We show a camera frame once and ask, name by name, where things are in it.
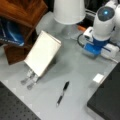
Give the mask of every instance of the paper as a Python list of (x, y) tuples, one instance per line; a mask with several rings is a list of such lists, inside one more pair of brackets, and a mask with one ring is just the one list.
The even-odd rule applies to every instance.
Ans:
[(24, 62), (40, 77), (61, 46), (61, 41), (42, 31)]

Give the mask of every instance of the pen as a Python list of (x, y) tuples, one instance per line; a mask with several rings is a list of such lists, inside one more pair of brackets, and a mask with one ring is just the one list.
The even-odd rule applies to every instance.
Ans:
[(69, 86), (69, 81), (66, 82), (65, 85), (64, 85), (62, 94), (61, 94), (61, 96), (59, 97), (59, 99), (58, 99), (58, 101), (57, 101), (57, 104), (56, 104), (57, 107), (59, 106), (59, 104), (60, 104), (62, 98), (64, 97), (64, 93), (65, 93), (65, 91), (67, 90), (68, 86)]

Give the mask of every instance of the easel stand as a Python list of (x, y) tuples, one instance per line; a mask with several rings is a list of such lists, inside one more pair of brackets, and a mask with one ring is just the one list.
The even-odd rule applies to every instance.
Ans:
[(21, 83), (24, 85), (32, 80), (32, 83), (27, 86), (28, 89), (32, 89), (38, 79), (43, 77), (50, 67), (56, 63), (55, 55), (60, 47), (61, 42), (59, 40), (42, 31), (24, 60), (30, 69)]

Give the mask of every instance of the black object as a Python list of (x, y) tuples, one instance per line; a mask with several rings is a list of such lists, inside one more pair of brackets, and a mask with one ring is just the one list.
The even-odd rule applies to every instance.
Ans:
[(120, 63), (93, 94), (87, 106), (105, 120), (120, 120)]
[(85, 8), (93, 12), (104, 6), (109, 0), (85, 0)]
[(82, 42), (80, 42), (80, 37), (82, 36), (83, 34), (80, 34), (79, 36), (78, 36), (78, 38), (77, 38), (77, 43), (78, 43), (78, 45), (80, 46), (80, 47), (84, 47), (85, 45), (82, 43)]
[(80, 23), (78, 23), (77, 25), (80, 25), (84, 28), (88, 28), (90, 26), (93, 26), (93, 21), (94, 21), (94, 18), (91, 20), (91, 19), (87, 18), (87, 16), (86, 16), (85, 19), (83, 21), (81, 21)]
[(0, 82), (0, 120), (40, 120)]
[(48, 11), (53, 11), (53, 7), (54, 7), (54, 0), (44, 0), (45, 3), (48, 6)]
[(57, 106), (59, 106), (62, 98), (64, 97), (64, 93), (65, 93), (65, 91), (67, 90), (68, 86), (69, 86), (69, 81), (65, 83), (65, 86), (64, 86), (64, 88), (63, 88), (62, 94), (61, 94), (61, 96), (59, 97), (59, 99), (58, 99), (58, 101), (57, 101)]

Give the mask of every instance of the shelf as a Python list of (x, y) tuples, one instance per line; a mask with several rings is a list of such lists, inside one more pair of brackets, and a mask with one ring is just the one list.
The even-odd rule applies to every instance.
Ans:
[(46, 12), (43, 0), (0, 0), (0, 16), (27, 27), (35, 27)]
[(0, 0), (0, 16), (18, 23), (25, 40), (23, 47), (12, 44), (4, 47), (9, 64), (25, 59), (33, 46), (31, 41), (36, 38), (33, 37), (35, 27), (46, 12), (47, 6), (43, 0)]

